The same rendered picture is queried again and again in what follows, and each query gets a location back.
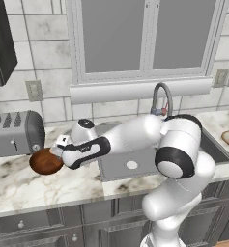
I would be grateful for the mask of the white window sill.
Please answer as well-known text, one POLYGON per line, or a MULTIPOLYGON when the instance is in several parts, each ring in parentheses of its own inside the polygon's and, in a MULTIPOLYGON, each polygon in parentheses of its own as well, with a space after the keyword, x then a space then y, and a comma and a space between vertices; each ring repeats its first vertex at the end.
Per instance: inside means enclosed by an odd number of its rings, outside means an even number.
MULTIPOLYGON (((71 85, 72 105, 152 98, 159 80, 136 82, 96 83, 71 85)), ((207 95, 213 85, 211 77, 195 77, 182 80, 163 80, 171 96, 207 95)))

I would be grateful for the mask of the grey cupboard door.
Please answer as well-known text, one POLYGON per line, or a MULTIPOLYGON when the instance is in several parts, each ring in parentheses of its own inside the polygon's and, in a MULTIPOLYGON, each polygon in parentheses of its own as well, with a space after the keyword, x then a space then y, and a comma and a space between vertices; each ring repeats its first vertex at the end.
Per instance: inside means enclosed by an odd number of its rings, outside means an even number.
POLYGON ((81 227, 26 234, 0 240, 0 247, 84 247, 81 227), (77 241, 72 241, 76 234, 77 241))
POLYGON ((86 225, 85 247, 140 247, 150 229, 143 215, 86 225))
POLYGON ((210 183, 202 196, 179 230, 186 247, 214 247, 229 220, 229 180, 210 183))

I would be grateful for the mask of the grey toaster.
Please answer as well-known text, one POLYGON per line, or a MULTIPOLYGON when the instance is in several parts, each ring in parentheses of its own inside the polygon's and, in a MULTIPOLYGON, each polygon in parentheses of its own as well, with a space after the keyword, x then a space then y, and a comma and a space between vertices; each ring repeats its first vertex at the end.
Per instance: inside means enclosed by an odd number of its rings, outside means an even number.
POLYGON ((43 118, 28 110, 0 114, 0 157, 33 154, 44 148, 43 118))

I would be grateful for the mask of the dark wall cupboard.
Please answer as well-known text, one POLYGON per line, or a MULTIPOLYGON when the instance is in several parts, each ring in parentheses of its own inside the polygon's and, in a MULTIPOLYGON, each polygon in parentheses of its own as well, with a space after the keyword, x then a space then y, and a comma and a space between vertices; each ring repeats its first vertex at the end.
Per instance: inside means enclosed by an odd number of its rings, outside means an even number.
POLYGON ((0 87, 7 83, 16 65, 14 41, 5 3, 0 0, 0 87))

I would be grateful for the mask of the grey steel sink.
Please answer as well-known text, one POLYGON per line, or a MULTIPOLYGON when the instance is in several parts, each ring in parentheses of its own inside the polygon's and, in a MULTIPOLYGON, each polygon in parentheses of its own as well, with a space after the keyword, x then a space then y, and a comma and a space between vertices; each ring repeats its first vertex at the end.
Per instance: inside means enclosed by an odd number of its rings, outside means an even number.
MULTIPOLYGON (((150 176, 158 173, 155 156, 158 145, 145 150, 109 154, 98 159, 103 182, 150 176)), ((200 151, 212 157, 216 165, 229 164, 229 153, 207 132, 202 132, 200 151)))

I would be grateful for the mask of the brown bowl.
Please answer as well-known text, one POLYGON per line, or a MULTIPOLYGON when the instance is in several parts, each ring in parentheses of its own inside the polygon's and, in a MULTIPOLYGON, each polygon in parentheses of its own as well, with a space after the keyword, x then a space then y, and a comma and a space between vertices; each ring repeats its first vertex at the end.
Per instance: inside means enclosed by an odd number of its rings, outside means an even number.
POLYGON ((63 167, 63 160, 52 154, 49 148, 36 151, 29 160, 31 169, 40 175, 52 175, 63 167))

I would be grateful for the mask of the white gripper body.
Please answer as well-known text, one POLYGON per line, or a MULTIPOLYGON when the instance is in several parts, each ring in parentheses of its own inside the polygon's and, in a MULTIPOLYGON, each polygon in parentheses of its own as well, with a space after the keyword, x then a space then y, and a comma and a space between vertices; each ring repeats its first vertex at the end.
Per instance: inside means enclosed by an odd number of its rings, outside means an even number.
POLYGON ((50 149, 49 149, 49 152, 59 158, 62 157, 62 153, 63 153, 63 150, 64 150, 64 146, 52 146, 50 149))

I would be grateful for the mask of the grey framed window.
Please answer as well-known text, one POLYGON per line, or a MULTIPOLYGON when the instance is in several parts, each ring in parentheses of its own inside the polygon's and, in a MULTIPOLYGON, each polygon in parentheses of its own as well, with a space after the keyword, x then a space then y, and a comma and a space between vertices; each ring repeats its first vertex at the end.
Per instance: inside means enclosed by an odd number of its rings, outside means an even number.
POLYGON ((206 77, 229 0, 66 0, 75 85, 206 77))

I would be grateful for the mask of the grey drawer front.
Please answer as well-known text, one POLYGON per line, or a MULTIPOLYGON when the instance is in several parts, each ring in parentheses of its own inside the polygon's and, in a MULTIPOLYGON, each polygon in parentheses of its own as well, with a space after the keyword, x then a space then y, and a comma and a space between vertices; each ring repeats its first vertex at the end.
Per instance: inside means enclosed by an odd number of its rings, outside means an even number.
POLYGON ((24 233, 37 230, 52 229, 63 226, 63 220, 59 208, 47 209, 0 217, 0 235, 9 233, 24 233), (23 221, 24 228, 20 229, 18 223, 23 221))

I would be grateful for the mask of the grey curved tap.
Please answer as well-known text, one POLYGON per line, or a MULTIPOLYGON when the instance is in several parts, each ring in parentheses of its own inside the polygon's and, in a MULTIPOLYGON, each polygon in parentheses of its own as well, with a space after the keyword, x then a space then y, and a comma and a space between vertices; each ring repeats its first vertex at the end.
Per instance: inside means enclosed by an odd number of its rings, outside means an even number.
POLYGON ((155 116, 171 116, 173 113, 173 99, 168 86, 165 83, 158 83, 154 88, 153 101, 150 113, 155 116), (158 90, 162 88, 167 98, 167 107, 157 108, 158 90))

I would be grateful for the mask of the grey panel under sink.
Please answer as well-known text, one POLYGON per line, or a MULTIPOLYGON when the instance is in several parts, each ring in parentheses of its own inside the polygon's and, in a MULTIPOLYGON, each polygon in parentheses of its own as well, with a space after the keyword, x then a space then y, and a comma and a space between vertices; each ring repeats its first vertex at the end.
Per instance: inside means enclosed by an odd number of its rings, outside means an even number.
POLYGON ((116 198, 83 205, 83 218, 86 224, 110 221, 142 214, 142 195, 116 198))

